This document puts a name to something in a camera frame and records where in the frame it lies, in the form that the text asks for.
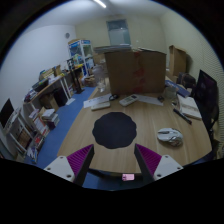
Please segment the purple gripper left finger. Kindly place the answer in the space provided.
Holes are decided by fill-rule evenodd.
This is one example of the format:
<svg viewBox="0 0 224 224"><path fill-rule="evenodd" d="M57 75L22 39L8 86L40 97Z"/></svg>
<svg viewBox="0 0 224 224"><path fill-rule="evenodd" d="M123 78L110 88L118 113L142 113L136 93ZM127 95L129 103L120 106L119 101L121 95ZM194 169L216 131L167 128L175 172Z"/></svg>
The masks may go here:
<svg viewBox="0 0 224 224"><path fill-rule="evenodd" d="M69 156L57 157L44 170L82 186L93 156L94 145L90 144Z"/></svg>

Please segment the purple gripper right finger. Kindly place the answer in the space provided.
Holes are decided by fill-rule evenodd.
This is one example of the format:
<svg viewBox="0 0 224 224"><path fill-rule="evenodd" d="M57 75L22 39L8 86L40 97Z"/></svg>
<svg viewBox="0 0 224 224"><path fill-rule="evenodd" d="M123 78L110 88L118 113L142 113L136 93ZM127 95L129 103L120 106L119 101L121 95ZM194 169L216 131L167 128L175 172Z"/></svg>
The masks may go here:
<svg viewBox="0 0 224 224"><path fill-rule="evenodd" d="M134 154L145 184L157 181L182 169L182 166L171 156L159 155L140 144L135 144Z"/></svg>

